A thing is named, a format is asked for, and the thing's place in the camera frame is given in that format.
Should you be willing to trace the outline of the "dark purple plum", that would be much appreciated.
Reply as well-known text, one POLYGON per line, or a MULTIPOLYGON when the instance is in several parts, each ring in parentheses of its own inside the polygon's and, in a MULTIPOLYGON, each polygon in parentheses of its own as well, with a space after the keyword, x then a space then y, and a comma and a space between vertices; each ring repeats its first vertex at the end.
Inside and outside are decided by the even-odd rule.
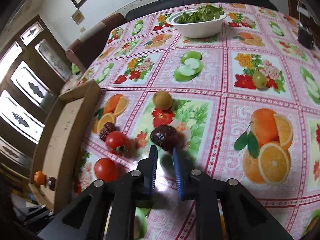
POLYGON ((178 144, 178 132, 170 125, 160 125, 152 130, 150 139, 164 151, 172 152, 178 144))

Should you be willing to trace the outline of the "floral fruit print tablecloth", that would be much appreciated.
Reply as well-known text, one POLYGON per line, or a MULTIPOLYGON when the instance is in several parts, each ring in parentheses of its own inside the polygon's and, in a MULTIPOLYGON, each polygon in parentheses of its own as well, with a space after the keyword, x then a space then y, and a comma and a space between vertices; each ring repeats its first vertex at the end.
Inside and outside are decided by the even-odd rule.
POLYGON ((298 42, 298 20, 249 4, 222 3, 221 31, 182 36, 167 18, 196 9, 161 10, 113 29, 78 81, 102 90, 80 148, 73 193, 96 180, 94 165, 136 168, 160 125, 176 129, 187 156, 218 180, 242 183, 294 238, 319 220, 319 49, 298 42), (257 89, 252 76, 267 78, 257 89), (168 92, 172 107, 153 103, 168 92), (112 122, 131 141, 111 153, 99 133, 112 122))

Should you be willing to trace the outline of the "red tomato upper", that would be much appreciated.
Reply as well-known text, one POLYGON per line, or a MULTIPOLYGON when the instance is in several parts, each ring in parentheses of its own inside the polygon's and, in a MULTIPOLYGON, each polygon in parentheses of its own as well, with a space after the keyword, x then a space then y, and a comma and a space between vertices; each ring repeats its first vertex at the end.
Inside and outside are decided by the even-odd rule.
POLYGON ((106 146, 108 150, 116 155, 124 155, 131 150, 131 141, 120 131, 113 131, 106 137, 106 146))

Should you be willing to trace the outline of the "white bowl of greens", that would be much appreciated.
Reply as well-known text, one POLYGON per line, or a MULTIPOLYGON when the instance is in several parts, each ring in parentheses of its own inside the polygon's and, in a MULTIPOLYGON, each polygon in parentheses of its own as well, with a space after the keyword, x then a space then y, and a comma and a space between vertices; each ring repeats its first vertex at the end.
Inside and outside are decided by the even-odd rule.
POLYGON ((167 18, 166 23, 187 38, 207 38, 218 34, 226 18, 223 7, 211 4, 178 12, 167 18))

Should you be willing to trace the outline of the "brown kiwi fruit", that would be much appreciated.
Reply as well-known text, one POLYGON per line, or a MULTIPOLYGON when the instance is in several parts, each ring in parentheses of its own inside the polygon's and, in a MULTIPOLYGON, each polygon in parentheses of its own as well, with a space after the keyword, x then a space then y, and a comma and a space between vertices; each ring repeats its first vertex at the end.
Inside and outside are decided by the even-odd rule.
POLYGON ((153 95, 153 103, 157 109, 167 111, 172 107, 173 99, 166 91, 158 91, 153 95))

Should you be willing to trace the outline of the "cardboard tray box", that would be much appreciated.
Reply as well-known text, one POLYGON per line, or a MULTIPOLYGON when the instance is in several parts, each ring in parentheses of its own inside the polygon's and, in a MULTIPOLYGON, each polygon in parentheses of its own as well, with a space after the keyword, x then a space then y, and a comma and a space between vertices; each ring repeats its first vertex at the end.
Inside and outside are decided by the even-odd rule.
POLYGON ((61 212, 71 201, 73 174, 80 145, 101 89, 87 81, 59 95, 49 113, 30 170, 29 188, 36 200, 53 213, 61 212), (34 173, 42 171, 46 178, 56 178, 55 191, 34 182, 34 173))

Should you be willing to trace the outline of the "green cloth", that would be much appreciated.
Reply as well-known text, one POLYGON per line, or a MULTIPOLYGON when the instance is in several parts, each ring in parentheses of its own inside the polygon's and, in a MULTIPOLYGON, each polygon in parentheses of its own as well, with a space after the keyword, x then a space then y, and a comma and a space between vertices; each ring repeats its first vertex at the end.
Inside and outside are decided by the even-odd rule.
POLYGON ((76 65, 76 64, 74 64, 74 63, 72 63, 72 65, 71 65, 71 71, 72 71, 72 74, 78 74, 79 72, 80 72, 80 69, 79 69, 79 67, 76 65))

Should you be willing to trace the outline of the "dried red date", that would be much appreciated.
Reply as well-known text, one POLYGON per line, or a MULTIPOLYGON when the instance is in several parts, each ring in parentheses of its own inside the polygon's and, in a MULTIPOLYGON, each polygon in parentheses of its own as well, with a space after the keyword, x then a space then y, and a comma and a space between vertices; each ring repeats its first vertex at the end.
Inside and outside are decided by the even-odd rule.
POLYGON ((100 130, 99 137, 100 139, 105 142, 106 137, 111 133, 116 131, 117 128, 112 122, 107 122, 103 125, 102 129, 100 130))

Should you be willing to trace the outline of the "wooden door with glass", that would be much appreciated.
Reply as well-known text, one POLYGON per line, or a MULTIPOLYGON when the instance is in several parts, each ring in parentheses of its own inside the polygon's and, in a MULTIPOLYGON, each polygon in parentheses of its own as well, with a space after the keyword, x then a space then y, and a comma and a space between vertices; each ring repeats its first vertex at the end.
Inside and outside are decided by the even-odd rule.
POLYGON ((40 16, 1 49, 1 165, 23 179, 70 75, 71 62, 40 16))

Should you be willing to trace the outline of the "orange mandarin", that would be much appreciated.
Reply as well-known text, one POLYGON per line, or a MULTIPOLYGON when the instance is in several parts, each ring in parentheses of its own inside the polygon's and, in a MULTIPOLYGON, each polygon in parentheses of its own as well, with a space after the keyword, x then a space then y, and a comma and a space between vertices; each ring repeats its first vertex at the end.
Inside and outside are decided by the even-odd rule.
POLYGON ((34 182, 36 185, 46 185, 46 175, 42 171, 37 171, 34 173, 34 182))

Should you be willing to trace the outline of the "small dark red jujube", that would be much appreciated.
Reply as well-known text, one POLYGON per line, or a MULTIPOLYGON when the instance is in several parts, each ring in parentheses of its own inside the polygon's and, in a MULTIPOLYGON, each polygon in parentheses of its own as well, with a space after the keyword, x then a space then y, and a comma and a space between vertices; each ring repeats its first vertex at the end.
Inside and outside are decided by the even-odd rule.
POLYGON ((55 191, 55 184, 56 184, 56 178, 49 177, 47 179, 47 186, 49 187, 50 190, 55 191))

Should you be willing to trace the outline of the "red tomato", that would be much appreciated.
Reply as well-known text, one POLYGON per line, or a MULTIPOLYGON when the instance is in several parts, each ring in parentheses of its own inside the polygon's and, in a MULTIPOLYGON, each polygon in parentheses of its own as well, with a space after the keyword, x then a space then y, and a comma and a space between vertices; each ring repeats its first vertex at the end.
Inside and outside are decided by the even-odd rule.
POLYGON ((95 163, 94 173, 97 179, 101 179, 106 183, 119 178, 117 164, 108 158, 101 158, 95 163))
POLYGON ((108 150, 116 155, 124 155, 131 150, 131 141, 120 131, 113 131, 106 137, 106 146, 108 150))

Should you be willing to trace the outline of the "red tomato lower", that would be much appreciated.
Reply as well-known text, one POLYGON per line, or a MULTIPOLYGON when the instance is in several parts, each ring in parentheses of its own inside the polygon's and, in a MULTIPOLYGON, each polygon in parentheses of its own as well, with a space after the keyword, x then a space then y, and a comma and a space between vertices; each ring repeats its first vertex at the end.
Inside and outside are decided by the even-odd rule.
POLYGON ((108 158, 101 158, 95 163, 94 173, 97 179, 101 179, 106 183, 119 178, 117 164, 108 158))

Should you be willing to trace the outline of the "black cylindrical container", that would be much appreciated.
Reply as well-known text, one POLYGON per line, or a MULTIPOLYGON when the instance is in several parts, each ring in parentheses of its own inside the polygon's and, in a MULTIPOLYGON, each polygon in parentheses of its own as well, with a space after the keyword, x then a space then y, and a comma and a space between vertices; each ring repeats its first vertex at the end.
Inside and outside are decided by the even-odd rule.
POLYGON ((298 25, 298 42, 305 48, 313 48, 313 34, 308 30, 307 26, 304 26, 301 22, 298 25))

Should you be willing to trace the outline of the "green pear fruit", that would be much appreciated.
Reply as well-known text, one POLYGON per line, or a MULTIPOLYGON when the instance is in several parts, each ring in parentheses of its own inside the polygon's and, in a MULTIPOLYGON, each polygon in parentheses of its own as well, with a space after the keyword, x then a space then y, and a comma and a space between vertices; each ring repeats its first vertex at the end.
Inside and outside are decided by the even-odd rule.
POLYGON ((252 80, 257 89, 264 89, 267 85, 267 78, 259 71, 254 72, 252 80))

